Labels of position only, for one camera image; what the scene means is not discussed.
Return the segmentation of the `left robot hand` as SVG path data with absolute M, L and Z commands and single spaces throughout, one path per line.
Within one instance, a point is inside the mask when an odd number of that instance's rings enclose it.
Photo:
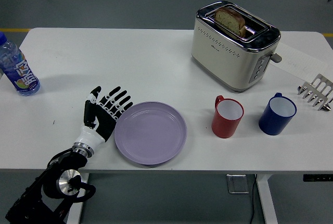
M 113 133 L 117 120 L 128 110 L 133 102 L 131 96 L 120 86 L 98 99 L 101 87 L 93 89 L 87 96 L 84 106 L 83 125 L 75 143 L 95 149 L 106 142 Z

